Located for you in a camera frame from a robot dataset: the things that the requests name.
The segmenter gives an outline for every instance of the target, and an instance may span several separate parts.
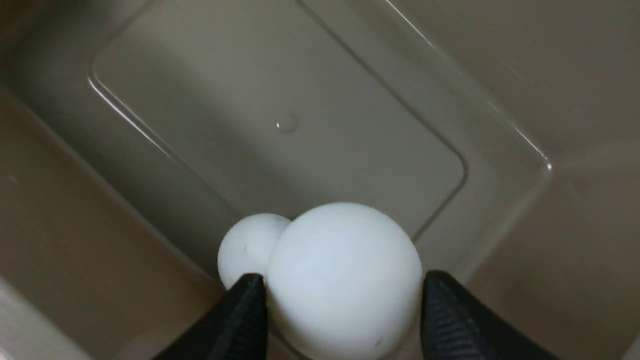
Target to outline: white ball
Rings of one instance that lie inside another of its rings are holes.
[[[265,276],[271,252],[291,220],[259,214],[242,219],[225,235],[218,252],[218,272],[227,289],[244,274]]]
[[[267,271],[270,310],[289,343],[315,360],[389,354],[419,314],[422,265],[391,218],[329,204],[282,234]]]

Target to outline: container wall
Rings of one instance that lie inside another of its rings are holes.
[[[563,359],[640,330],[640,3],[390,0],[548,151],[556,179],[472,289]]]

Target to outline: styrofoam ball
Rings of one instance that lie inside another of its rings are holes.
[[[419,315],[422,265],[409,236],[359,204],[313,209],[282,234],[267,271],[271,314],[315,360],[389,354]]]
[[[291,220],[280,215],[259,214],[229,230],[218,252],[218,272],[227,289],[244,274],[265,276],[271,252],[289,224]]]

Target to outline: ridged texture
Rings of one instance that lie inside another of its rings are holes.
[[[216,307],[155,360],[264,360],[267,343],[264,279],[246,274]]]
[[[445,272],[424,280],[420,336],[425,360],[557,359]]]

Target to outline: large white ball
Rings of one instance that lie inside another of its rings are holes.
[[[285,230],[267,284],[274,321],[300,352],[315,360],[375,360],[418,318],[422,265],[388,216],[329,204]]]
[[[218,252],[218,272],[227,289],[244,274],[265,276],[271,252],[291,220],[259,214],[242,219],[229,230]]]

